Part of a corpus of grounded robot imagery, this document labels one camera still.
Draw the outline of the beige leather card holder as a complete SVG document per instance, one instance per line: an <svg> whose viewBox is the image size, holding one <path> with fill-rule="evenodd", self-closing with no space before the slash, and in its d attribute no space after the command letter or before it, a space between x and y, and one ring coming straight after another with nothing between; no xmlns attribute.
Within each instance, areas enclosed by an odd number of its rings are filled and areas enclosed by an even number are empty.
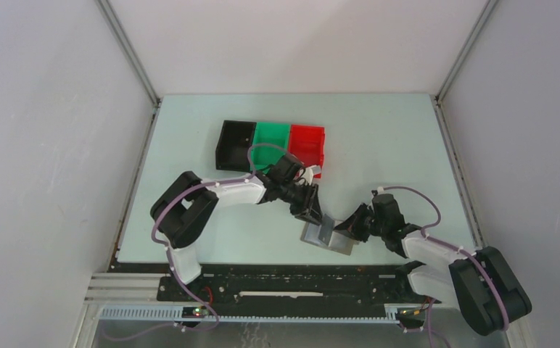
<svg viewBox="0 0 560 348"><path fill-rule="evenodd" d="M319 225L305 224L300 240L315 247L350 256L358 241L351 239L341 231L334 230L334 227L338 224L338 220L329 215L324 215Z"/></svg>

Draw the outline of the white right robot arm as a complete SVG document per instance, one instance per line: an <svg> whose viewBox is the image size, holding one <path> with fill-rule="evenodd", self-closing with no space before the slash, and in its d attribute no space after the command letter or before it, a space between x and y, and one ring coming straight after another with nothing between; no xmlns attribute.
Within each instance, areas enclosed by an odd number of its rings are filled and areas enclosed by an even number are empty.
<svg viewBox="0 0 560 348"><path fill-rule="evenodd" d="M532 312L529 296L498 249L465 249L432 236L405 221L392 194L375 194L334 230L361 242L379 237L388 250L409 261L399 268L403 278L394 284L401 302L422 295L450 305L481 336L505 331Z"/></svg>

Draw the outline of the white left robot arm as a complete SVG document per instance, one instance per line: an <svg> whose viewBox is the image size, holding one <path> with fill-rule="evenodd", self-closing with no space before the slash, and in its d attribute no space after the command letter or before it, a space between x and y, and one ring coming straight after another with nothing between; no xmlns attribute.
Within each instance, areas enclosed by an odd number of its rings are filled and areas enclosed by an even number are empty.
<svg viewBox="0 0 560 348"><path fill-rule="evenodd" d="M174 293L185 302L199 298L202 283L197 277L202 269L194 243L217 208L279 199L289 205L293 217L320 225L324 215L314 181L320 174L320 166L307 167L292 154L267 170L237 178L213 181L192 171L180 174L150 210L155 222L152 240L165 248L170 271L177 278Z"/></svg>

